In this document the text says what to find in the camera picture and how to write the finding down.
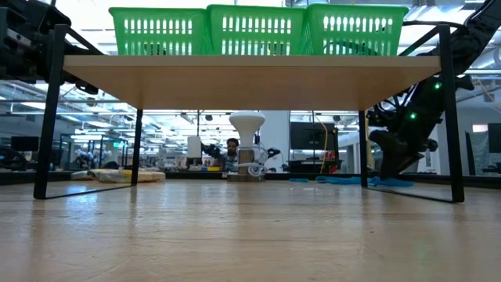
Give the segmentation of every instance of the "basket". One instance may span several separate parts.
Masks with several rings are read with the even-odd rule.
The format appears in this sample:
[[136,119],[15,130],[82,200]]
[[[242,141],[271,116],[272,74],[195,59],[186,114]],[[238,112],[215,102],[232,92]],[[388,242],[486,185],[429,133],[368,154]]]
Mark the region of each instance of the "basket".
[[324,56],[395,56],[406,7],[310,5],[302,52]]
[[210,55],[204,9],[110,8],[119,55]]
[[209,5],[216,55],[288,56],[301,52],[304,9]]

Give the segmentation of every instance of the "table frame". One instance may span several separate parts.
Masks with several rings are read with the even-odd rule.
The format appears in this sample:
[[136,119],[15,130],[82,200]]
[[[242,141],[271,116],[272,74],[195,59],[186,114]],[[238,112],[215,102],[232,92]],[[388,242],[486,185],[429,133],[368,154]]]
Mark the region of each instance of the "table frame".
[[[93,47],[89,42],[83,39],[82,36],[77,34],[67,25],[58,24],[53,31],[50,31],[49,40],[53,46],[52,54],[50,56],[51,70],[49,76],[49,89],[47,91],[47,98],[45,100],[45,112],[41,131],[41,143],[40,143],[40,154],[38,157],[38,167],[35,176],[34,183],[34,198],[40,200],[54,199],[58,197],[69,197],[74,195],[82,195],[87,193],[103,192],[108,190],[116,190],[121,188],[128,188],[137,186],[138,174],[139,174],[139,148],[141,140],[142,131],[142,110],[137,110],[136,123],[135,123],[135,142],[134,142],[134,154],[132,161],[132,181],[130,185],[105,188],[101,190],[88,190],[80,193],[69,193],[57,196],[47,196],[47,182],[49,176],[50,167],[50,151],[52,147],[52,138],[54,135],[54,125],[56,122],[56,109],[59,98],[59,86],[62,84],[62,73],[64,65],[64,38],[69,34],[75,39],[77,39],[82,45],[87,47],[89,50],[95,51],[96,55],[102,55],[99,50]],[[445,91],[445,123],[447,130],[447,143],[449,145],[449,167],[451,174],[451,193],[452,200],[419,196],[411,193],[402,193],[389,189],[382,189],[379,187],[369,187],[367,183],[368,168],[367,168],[367,146],[366,146],[366,112],[359,111],[359,136],[360,136],[360,166],[362,177],[362,188],[369,190],[377,190],[386,193],[396,193],[399,195],[405,195],[410,197],[419,197],[434,201],[444,201],[449,203],[459,203],[464,201],[464,189],[463,189],[463,173],[461,170],[461,160],[460,154],[460,140],[458,133],[457,124],[457,112],[456,112],[456,94],[454,85],[454,71],[452,68],[452,54],[451,54],[451,44],[450,44],[450,27],[447,25],[438,25],[432,31],[425,34],[420,40],[412,44],[406,51],[404,51],[400,56],[407,56],[417,47],[421,46],[423,43],[427,42],[433,38],[436,34],[439,36],[440,41],[440,62],[442,67],[442,80],[443,89]]]

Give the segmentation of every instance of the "table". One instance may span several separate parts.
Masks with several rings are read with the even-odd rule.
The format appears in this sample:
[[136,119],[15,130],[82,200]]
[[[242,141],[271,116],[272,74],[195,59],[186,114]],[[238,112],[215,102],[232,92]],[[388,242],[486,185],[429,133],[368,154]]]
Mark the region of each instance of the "table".
[[[137,184],[144,109],[358,110],[362,144],[366,143],[367,108],[441,72],[446,96],[452,201],[464,201],[460,157],[451,154],[459,151],[460,145],[448,26],[437,26],[403,53],[410,53],[439,34],[440,57],[64,56],[61,42],[67,33],[92,48],[68,26],[56,25],[54,33],[50,34],[55,47],[45,102],[41,151],[50,149],[52,145],[62,70],[137,108],[133,186]],[[226,99],[228,95],[233,95],[233,98]],[[362,187],[367,187],[365,146],[361,146],[360,157]],[[34,187],[37,199],[47,199],[48,169],[49,155],[43,155],[39,160]]]

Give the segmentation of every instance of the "man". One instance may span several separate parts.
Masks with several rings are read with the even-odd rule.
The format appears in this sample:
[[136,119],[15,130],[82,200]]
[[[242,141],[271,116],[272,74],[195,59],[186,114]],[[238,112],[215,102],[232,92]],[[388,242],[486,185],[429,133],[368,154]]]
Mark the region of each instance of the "man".
[[222,154],[221,158],[219,159],[219,166],[221,167],[222,172],[238,171],[238,168],[235,167],[235,165],[238,164],[238,153],[236,152],[238,145],[238,140],[235,138],[226,140],[228,151]]

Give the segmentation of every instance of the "shelf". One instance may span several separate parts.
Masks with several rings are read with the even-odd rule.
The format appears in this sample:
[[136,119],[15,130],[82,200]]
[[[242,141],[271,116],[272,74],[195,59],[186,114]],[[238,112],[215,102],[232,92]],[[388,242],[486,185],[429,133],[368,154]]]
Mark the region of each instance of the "shelf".
[[65,56],[64,70],[148,110],[366,110],[440,71],[437,56]]

